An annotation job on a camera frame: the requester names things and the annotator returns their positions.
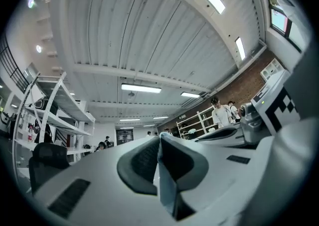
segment black vent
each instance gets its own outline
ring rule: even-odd
[[[248,164],[248,162],[250,161],[250,158],[240,157],[240,156],[236,156],[236,155],[230,155],[227,158],[227,160],[231,160],[231,161],[243,163],[243,164]]]
[[[89,187],[90,182],[77,179],[49,206],[49,210],[55,214],[68,218],[75,205]]]

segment black panel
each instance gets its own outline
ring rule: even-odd
[[[48,207],[55,214],[68,218],[79,202],[90,182],[76,179],[69,187]]]
[[[238,162],[238,163],[243,163],[243,164],[248,164],[248,162],[250,161],[250,158],[236,156],[236,155],[230,155],[227,158],[227,160],[231,160],[231,161]]]
[[[124,154],[118,161],[117,171],[122,181],[134,192],[157,195],[153,185],[160,139],[153,137],[147,143]]]

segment person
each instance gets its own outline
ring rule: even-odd
[[[215,107],[213,110],[212,117],[214,124],[222,124],[223,126],[227,126],[231,123],[231,112],[228,105],[222,105],[217,96],[214,96],[211,99],[211,103]]]
[[[109,136],[105,137],[104,143],[105,143],[106,147],[109,147],[111,145],[111,143],[109,142],[109,138],[110,138]]]
[[[230,112],[232,114],[233,119],[236,120],[236,122],[239,122],[240,116],[238,114],[238,109],[234,106],[234,104],[235,104],[235,102],[233,102],[233,101],[228,102],[228,106],[229,106],[229,109],[230,109]]]
[[[164,129],[164,131],[172,135],[172,133],[171,133],[171,131],[169,130],[169,128]]]
[[[101,150],[103,150],[104,148],[105,148],[105,143],[104,142],[100,142],[99,143],[99,146],[96,148],[96,152],[98,152],[98,151],[101,151]]]

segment black grille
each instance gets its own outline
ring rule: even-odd
[[[49,210],[57,215],[68,218],[75,205],[89,187],[90,182],[77,179],[49,206]]]

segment man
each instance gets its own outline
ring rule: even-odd
[[[211,99],[211,103],[215,107],[213,110],[212,117],[214,124],[227,126],[231,123],[231,112],[228,105],[222,105],[217,96]]]
[[[106,136],[104,141],[107,148],[111,145],[111,143],[109,142],[109,138],[110,138],[109,136]]]
[[[240,116],[238,115],[238,110],[237,108],[234,106],[235,102],[233,101],[229,101],[228,102],[228,105],[229,105],[229,108],[230,108],[230,112],[233,116],[233,119],[236,120],[236,122],[239,122],[240,121]]]

